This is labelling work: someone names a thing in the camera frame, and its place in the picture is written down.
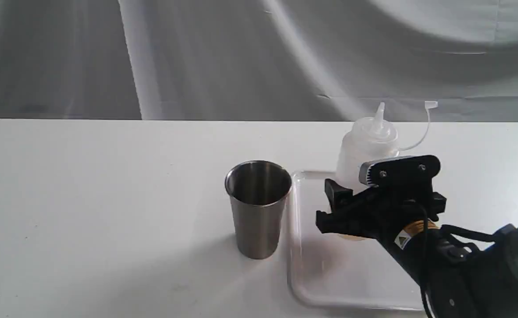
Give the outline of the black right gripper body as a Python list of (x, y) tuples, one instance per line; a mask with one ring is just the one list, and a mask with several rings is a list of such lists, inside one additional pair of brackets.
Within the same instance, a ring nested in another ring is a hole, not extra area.
[(400, 188), (372, 187), (360, 193), (360, 236), (394, 240), (401, 231), (413, 238), (425, 230), (437, 229), (447, 198), (431, 186)]

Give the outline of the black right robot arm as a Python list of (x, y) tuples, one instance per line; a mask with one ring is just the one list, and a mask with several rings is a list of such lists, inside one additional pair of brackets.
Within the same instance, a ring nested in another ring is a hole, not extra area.
[(331, 212), (321, 233), (376, 240), (413, 279), (430, 318), (518, 318), (518, 227), (492, 234), (437, 226), (446, 198), (432, 181), (368, 187), (360, 193), (325, 179)]

